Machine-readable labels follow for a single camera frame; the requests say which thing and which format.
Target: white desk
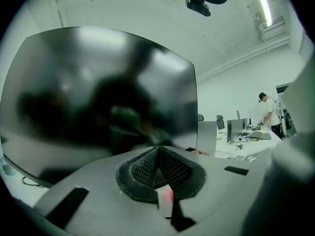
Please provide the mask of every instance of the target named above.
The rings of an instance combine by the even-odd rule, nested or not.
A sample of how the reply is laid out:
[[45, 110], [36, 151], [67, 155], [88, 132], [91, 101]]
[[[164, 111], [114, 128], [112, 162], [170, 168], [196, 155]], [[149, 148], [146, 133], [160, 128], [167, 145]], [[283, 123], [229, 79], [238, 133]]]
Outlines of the white desk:
[[[251, 130], [244, 130], [245, 132], [252, 133]], [[226, 142], [226, 134], [221, 134], [220, 132], [225, 132], [226, 129], [219, 130], [218, 137], [221, 137], [221, 140], [217, 140], [216, 147], [216, 155], [215, 157], [228, 158], [228, 157], [236, 157], [236, 156], [247, 156], [251, 154], [258, 153], [265, 149], [274, 148], [281, 139], [276, 136], [268, 127], [262, 126], [262, 132], [267, 132], [271, 136], [271, 140], [258, 140], [251, 141], [248, 139], [248, 142], [243, 139], [242, 141], [238, 141], [237, 143], [228, 144]], [[236, 145], [243, 145], [243, 149], [239, 149]]]

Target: ceiling light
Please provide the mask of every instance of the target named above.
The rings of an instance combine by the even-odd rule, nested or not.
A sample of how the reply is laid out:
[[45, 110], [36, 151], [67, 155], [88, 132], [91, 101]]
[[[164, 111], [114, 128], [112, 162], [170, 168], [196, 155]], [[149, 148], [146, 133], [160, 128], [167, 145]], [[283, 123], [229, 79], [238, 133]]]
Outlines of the ceiling light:
[[272, 25], [272, 18], [271, 18], [271, 12], [270, 12], [268, 1], [267, 0], [260, 0], [260, 3], [262, 5], [262, 9], [263, 9], [264, 14], [265, 14], [266, 25], [269, 27]]

